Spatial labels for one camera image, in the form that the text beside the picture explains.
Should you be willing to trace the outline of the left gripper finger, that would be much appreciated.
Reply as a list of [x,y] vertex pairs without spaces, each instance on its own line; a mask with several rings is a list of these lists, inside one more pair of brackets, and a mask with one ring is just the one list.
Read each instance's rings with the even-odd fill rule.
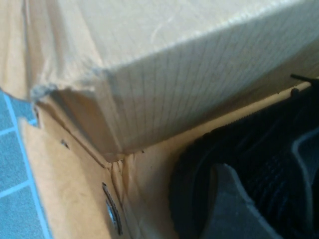
[[210,170],[208,216],[201,239],[281,239],[257,210],[237,172],[227,164]]

